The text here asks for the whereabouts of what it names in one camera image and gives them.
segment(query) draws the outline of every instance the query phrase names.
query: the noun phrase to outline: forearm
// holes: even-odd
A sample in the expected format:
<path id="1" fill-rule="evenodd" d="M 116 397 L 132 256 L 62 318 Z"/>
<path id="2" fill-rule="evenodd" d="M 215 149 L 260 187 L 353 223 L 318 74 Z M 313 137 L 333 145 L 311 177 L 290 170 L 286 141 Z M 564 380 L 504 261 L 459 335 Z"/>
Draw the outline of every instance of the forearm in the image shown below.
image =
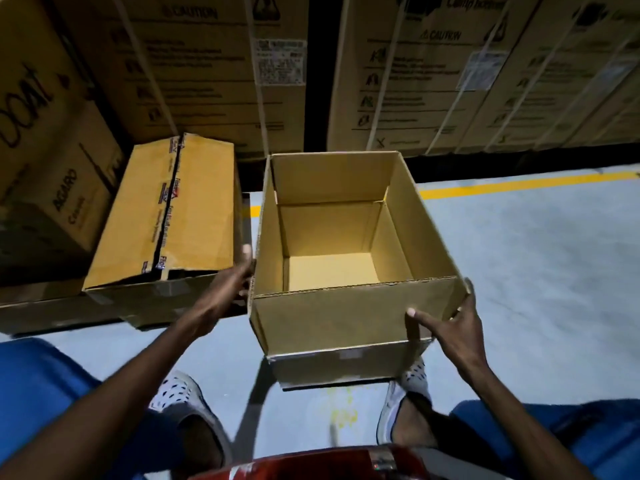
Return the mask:
<path id="1" fill-rule="evenodd" d="M 491 369 L 468 375 L 470 385 L 511 440 L 533 479 L 592 479 L 589 470 L 524 409 Z"/>
<path id="2" fill-rule="evenodd" d="M 0 468 L 0 479 L 102 476 L 139 424 L 162 380 L 193 339 L 193 327 L 188 321 L 171 325 L 7 460 Z"/>

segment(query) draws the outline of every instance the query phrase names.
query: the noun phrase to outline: large cardboard box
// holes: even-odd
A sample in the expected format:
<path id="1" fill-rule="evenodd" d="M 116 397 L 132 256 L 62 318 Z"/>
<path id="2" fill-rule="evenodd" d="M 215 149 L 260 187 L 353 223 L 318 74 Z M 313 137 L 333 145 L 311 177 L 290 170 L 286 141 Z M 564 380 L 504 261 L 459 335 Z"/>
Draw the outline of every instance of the large cardboard box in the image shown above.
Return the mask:
<path id="1" fill-rule="evenodd" d="M 449 318 L 465 287 L 397 152 L 269 158 L 250 293 L 284 388 L 396 377 L 428 345 L 405 317 Z"/>
<path id="2" fill-rule="evenodd" d="M 53 0 L 135 143 L 172 136 L 148 62 L 180 131 L 262 151 L 243 0 Z M 251 0 L 270 149 L 301 151 L 308 0 Z"/>
<path id="3" fill-rule="evenodd" d="M 0 332 L 36 333 L 117 320 L 113 307 L 82 295 L 83 279 L 0 288 Z"/>
<path id="4" fill-rule="evenodd" d="M 638 14 L 640 0 L 543 0 L 458 151 L 562 146 L 636 66 Z"/>
<path id="5" fill-rule="evenodd" d="M 0 266 L 87 266 L 117 188 L 123 154 L 91 102 L 0 215 Z"/>
<path id="6" fill-rule="evenodd" d="M 0 205 L 46 158 L 85 88 L 39 0 L 0 0 Z"/>
<path id="7" fill-rule="evenodd" d="M 640 70 L 625 79 L 565 144 L 597 146 L 633 143 L 640 139 Z"/>
<path id="8" fill-rule="evenodd" d="M 193 134 L 134 147 L 83 290 L 137 327 L 174 321 L 234 265 L 233 144 Z"/>
<path id="9" fill-rule="evenodd" d="M 398 1 L 344 1 L 327 142 L 331 151 L 366 149 Z M 470 76 L 429 154 L 453 151 L 537 1 L 512 0 L 506 6 L 507 0 L 409 0 L 371 149 L 424 153 Z"/>

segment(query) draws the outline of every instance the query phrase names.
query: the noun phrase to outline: yellow stripe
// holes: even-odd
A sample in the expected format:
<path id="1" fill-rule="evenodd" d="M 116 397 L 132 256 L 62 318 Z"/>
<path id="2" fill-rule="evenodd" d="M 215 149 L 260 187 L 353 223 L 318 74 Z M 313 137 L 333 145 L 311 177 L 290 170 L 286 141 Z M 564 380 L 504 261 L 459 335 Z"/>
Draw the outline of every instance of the yellow stripe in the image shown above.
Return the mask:
<path id="1" fill-rule="evenodd" d="M 423 199 L 439 199 L 450 197 L 464 197 L 468 195 L 493 194 L 497 192 L 511 192 L 516 190 L 543 189 L 547 187 L 561 187 L 563 185 L 594 184 L 597 182 L 613 182 L 614 180 L 630 180 L 640 177 L 632 171 L 616 173 L 594 173 L 589 175 L 573 175 L 570 177 L 536 178 L 532 180 L 516 180 L 499 184 L 469 185 L 468 187 L 448 187 L 445 189 L 422 190 Z M 252 205 L 251 217 L 260 217 L 260 206 Z"/>

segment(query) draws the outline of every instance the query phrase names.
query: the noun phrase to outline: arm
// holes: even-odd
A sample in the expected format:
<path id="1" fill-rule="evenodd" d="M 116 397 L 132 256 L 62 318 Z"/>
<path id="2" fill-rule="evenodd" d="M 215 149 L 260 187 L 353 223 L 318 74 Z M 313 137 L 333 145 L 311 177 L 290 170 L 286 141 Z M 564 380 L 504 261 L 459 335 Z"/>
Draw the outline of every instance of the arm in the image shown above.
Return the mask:
<path id="1" fill-rule="evenodd" d="M 2 467 L 0 479 L 82 479 L 103 476 L 180 355 L 213 330 L 251 273 L 244 260 L 220 271 L 196 304 L 151 345 L 91 393 L 76 401 Z"/>
<path id="2" fill-rule="evenodd" d="M 476 312 L 471 281 L 470 294 L 450 321 L 440 321 L 409 308 L 407 314 L 427 327 L 460 376 L 476 391 L 514 445 L 534 479 L 593 479 L 558 439 L 530 416 L 516 396 L 493 373 L 484 353 L 482 322 Z"/>

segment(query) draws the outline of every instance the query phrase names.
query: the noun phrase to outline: white shoe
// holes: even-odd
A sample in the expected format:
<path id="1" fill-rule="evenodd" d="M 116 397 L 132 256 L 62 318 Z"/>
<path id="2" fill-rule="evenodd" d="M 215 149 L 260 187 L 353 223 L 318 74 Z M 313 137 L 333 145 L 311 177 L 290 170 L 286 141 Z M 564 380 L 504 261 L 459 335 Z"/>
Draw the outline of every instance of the white shoe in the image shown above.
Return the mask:
<path id="1" fill-rule="evenodd" d="M 401 377 L 389 382 L 387 398 L 385 399 L 385 405 L 382 407 L 380 419 L 378 420 L 378 429 L 376 430 L 376 439 L 379 445 L 392 443 L 391 430 L 396 423 L 400 404 L 407 392 L 420 394 L 428 402 L 431 402 L 427 386 L 427 375 L 424 371 L 424 361 L 421 357 Z"/>
<path id="2" fill-rule="evenodd" d="M 202 391 L 196 381 L 184 372 L 171 371 L 151 400 L 149 409 L 168 416 L 176 424 L 189 416 L 200 416 L 209 425 L 220 444 L 220 448 L 222 448 L 224 457 L 222 466 L 226 467 L 233 462 L 231 441 L 229 441 L 222 423 L 204 401 Z"/>

